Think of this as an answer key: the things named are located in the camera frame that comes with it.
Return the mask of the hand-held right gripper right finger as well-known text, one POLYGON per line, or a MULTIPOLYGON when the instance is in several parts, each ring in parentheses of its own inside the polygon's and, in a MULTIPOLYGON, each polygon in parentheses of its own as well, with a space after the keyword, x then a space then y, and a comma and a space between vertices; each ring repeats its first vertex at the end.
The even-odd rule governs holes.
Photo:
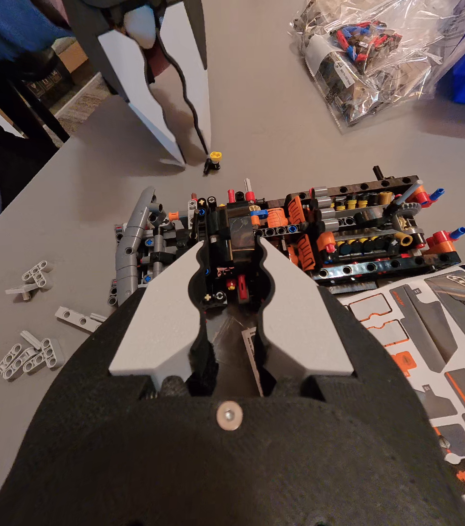
POLYGON ((267 239, 258 237, 256 243, 260 278, 268 280, 253 340, 262 395, 270 396, 287 380, 300 391, 309 378, 352 379, 354 366, 326 300, 344 308, 267 239))

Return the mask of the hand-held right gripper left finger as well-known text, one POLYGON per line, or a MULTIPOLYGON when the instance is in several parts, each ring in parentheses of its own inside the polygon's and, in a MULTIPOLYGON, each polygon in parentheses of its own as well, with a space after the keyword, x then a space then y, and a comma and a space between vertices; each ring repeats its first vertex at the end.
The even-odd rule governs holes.
POLYGON ((150 282, 111 361, 112 376, 149 376, 157 390, 179 377, 192 395, 213 393, 218 364, 203 306, 205 249, 197 242, 150 282))

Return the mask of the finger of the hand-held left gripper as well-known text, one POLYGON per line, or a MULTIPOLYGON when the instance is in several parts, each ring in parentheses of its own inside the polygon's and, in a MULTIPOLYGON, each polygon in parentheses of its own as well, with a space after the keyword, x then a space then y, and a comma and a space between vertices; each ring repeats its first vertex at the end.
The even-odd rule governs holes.
POLYGON ((202 1, 162 1, 157 8, 159 46, 180 77, 196 133, 211 152, 207 42, 202 1))
POLYGON ((181 75, 183 97, 187 99, 187 26, 125 25, 126 34, 111 30, 98 37, 105 55, 116 73, 129 101, 129 106, 180 166, 186 164, 176 137, 164 120, 164 111, 150 92, 147 61, 140 44, 153 39, 166 59, 181 75))

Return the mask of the grey and black lego subassembly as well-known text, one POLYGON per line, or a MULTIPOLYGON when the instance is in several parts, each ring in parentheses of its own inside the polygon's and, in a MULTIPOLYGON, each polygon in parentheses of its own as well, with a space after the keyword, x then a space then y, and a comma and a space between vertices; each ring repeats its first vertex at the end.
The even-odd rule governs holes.
POLYGON ((199 242, 204 242, 204 292, 208 309, 228 305, 226 276, 233 271, 231 234, 227 206, 215 196, 192 194, 187 210, 167 213, 149 186, 141 193, 129 220, 115 226, 116 276, 111 282, 108 304, 117 308, 139 288, 177 262, 199 242))

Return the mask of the black and orange lego chassis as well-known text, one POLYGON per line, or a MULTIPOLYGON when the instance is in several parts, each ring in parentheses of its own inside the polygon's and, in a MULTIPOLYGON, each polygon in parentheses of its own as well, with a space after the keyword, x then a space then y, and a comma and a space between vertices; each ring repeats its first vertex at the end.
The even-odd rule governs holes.
POLYGON ((348 186, 312 187, 280 199, 228 191, 190 203, 189 240, 205 241, 203 303, 232 300, 258 309, 268 295, 261 242, 332 294, 374 290, 385 278, 433 273, 461 262, 455 244, 465 227, 427 234, 418 214, 444 195, 428 194, 417 176, 385 177, 348 186))

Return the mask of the person's left forearm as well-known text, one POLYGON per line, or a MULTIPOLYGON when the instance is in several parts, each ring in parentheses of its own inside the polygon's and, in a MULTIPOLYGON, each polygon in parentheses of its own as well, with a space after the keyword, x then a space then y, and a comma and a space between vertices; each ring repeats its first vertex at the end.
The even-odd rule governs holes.
POLYGON ((0 1, 0 61, 52 47, 73 32, 51 1, 0 1))

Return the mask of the light grey lego beam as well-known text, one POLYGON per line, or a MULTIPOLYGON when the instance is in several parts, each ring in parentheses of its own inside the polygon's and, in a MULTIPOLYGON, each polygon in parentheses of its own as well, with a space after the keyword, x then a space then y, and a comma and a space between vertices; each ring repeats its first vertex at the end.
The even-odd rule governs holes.
POLYGON ((55 317, 88 333, 95 332, 107 320, 107 317, 96 313, 84 315, 63 306, 58 307, 55 317))

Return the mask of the pile of light grey lego liftarms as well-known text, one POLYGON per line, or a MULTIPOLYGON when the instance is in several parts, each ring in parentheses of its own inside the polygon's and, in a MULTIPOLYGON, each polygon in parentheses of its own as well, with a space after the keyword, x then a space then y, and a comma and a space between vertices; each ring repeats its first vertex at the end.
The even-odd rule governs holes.
POLYGON ((7 382, 23 375, 31 376, 44 368, 55 371, 65 364, 65 355, 56 338, 39 339, 27 330, 21 331, 20 337, 25 345, 13 345, 0 361, 0 376, 7 382))

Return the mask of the light grey L-shaped lego liftarm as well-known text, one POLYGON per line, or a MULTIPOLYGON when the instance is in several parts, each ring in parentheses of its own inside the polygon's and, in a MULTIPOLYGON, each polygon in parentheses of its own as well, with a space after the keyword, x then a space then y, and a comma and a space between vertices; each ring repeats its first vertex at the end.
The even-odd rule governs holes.
POLYGON ((53 287, 53 281, 49 274, 53 269, 54 265, 52 262, 42 260, 22 274, 22 283, 34 285, 40 290, 50 290, 53 287))

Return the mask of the lego sticker sheet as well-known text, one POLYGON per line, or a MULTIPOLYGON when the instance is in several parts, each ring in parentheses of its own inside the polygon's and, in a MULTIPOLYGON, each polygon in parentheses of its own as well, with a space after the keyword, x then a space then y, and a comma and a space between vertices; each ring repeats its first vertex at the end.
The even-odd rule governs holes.
POLYGON ((465 264, 341 303, 412 385, 465 501, 465 264))

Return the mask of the light grey flat lego connector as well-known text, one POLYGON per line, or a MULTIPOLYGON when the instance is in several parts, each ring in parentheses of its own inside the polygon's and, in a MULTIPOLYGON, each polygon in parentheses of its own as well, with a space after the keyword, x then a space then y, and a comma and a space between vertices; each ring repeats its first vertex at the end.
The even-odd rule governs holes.
POLYGON ((38 290, 38 288, 39 287, 35 283, 22 284, 5 290, 5 294, 19 295, 24 301, 30 301, 32 299, 32 292, 38 290))

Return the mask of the clear bag of lego parts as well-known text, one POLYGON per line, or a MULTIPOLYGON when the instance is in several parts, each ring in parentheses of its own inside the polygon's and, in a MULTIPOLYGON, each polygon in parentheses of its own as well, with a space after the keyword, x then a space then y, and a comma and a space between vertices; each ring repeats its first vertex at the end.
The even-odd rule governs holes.
POLYGON ((465 56, 465 1, 302 1, 289 35, 345 132, 433 97, 465 56))

